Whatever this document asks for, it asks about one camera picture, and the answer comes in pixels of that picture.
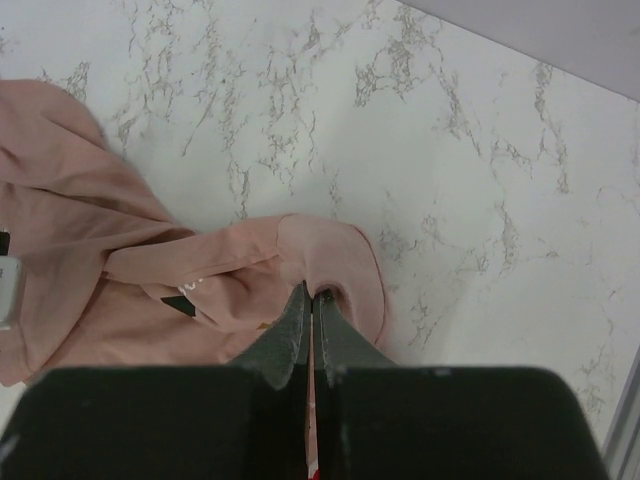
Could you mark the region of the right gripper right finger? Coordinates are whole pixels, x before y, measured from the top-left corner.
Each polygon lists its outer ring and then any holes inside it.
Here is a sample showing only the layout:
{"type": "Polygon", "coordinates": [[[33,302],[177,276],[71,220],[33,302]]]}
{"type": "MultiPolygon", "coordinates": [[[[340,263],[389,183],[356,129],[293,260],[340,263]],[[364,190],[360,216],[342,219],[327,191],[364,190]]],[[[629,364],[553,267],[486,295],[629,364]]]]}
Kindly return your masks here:
{"type": "Polygon", "coordinates": [[[346,320],[331,291],[318,294],[312,307],[315,380],[322,387],[333,388],[343,370],[396,366],[346,320]]]}

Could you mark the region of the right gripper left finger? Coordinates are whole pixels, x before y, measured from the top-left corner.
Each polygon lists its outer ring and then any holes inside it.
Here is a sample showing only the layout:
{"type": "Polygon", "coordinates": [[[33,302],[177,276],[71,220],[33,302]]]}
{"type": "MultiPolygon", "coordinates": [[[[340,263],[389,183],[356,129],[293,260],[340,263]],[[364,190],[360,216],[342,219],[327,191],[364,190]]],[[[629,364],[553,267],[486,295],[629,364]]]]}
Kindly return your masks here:
{"type": "Polygon", "coordinates": [[[273,390],[283,390],[294,374],[308,370],[308,292],[297,285],[281,315],[246,350],[228,363],[257,373],[273,390]]]}

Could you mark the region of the pink t shirt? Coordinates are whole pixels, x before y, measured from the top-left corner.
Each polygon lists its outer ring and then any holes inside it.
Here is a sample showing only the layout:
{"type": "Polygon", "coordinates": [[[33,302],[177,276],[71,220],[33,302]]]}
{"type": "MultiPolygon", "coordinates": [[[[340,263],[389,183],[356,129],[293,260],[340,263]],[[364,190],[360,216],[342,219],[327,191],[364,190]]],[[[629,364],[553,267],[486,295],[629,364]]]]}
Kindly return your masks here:
{"type": "Polygon", "coordinates": [[[313,299],[331,291],[377,349],[387,295],[356,227],[285,214],[177,224],[58,87],[1,85],[1,231],[25,275],[1,381],[26,385],[5,479],[379,479],[385,368],[315,380],[313,299]],[[283,390],[228,363],[308,292],[308,370],[283,390]]]}

